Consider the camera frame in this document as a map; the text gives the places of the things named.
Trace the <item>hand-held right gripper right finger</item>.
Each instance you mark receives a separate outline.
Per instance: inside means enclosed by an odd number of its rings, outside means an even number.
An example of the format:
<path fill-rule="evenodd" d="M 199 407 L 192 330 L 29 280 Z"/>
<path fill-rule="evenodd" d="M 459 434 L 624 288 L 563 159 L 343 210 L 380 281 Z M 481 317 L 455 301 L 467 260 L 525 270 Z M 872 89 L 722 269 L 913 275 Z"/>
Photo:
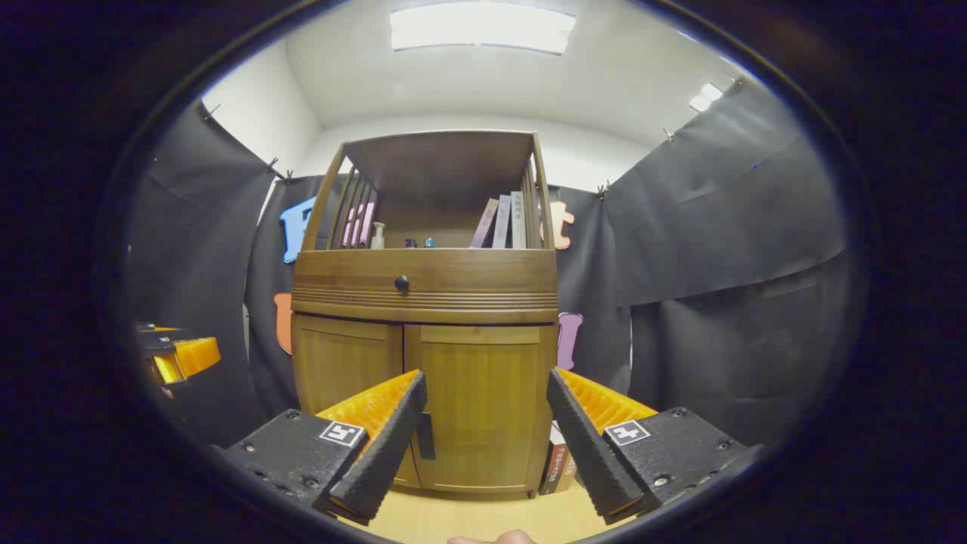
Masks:
<path fill-rule="evenodd" d="M 549 374 L 547 402 L 607 524 L 718 488 L 764 453 L 688 407 L 656 411 L 558 367 Z"/>

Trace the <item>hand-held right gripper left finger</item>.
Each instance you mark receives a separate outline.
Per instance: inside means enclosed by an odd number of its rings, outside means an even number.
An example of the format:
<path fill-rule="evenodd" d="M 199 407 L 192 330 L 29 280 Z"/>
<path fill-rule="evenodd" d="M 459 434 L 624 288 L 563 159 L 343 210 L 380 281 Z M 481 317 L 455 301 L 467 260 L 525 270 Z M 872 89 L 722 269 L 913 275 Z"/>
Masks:
<path fill-rule="evenodd" d="M 414 369 L 321 413 L 284 410 L 220 457 L 284 502 L 368 524 L 394 485 L 427 399 L 425 374 Z"/>

